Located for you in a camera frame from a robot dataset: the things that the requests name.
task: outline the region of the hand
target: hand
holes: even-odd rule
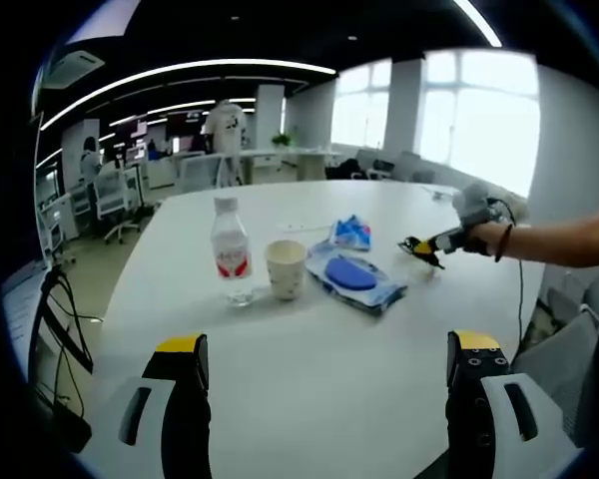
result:
[[[473,248],[475,241],[485,243],[485,251],[488,255],[494,255],[497,252],[501,237],[506,232],[507,225],[502,223],[484,223],[477,225],[470,230],[468,241],[464,250],[468,252],[475,251]]]

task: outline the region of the water bottle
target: water bottle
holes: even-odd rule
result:
[[[216,220],[211,243],[216,268],[230,305],[246,306],[254,299],[249,237],[238,216],[237,198],[215,198]]]

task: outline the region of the white shirt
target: white shirt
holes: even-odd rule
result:
[[[105,175],[109,172],[113,172],[116,169],[116,162],[107,162],[100,169],[100,173],[98,175]]]
[[[80,159],[80,171],[85,185],[91,185],[100,171],[100,155],[95,152],[84,152]]]
[[[213,135],[216,153],[235,155],[242,149],[242,131],[246,127],[247,119],[242,108],[223,100],[209,112],[204,130],[207,135]]]

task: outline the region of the black strap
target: black strap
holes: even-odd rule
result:
[[[506,250],[508,246],[508,240],[510,240],[510,232],[512,231],[512,225],[508,225],[506,231],[503,236],[499,240],[499,247],[497,248],[497,254],[495,255],[495,262],[499,262],[501,257],[503,256],[503,252]]]

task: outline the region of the blue package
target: blue package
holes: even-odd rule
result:
[[[338,284],[338,281],[333,281],[328,277],[328,265],[334,259],[350,262],[354,267],[372,275],[375,285],[369,289],[342,287]],[[404,280],[388,277],[386,273],[371,262],[362,257],[344,254],[344,250],[328,241],[319,242],[311,247],[308,250],[304,265],[328,295],[373,316],[381,316],[406,292],[406,282]]]
[[[372,273],[343,256],[330,259],[324,274],[338,286],[353,291],[366,291],[377,285],[377,280]]]
[[[356,215],[345,222],[336,221],[330,229],[328,241],[338,247],[370,250],[370,227]]]

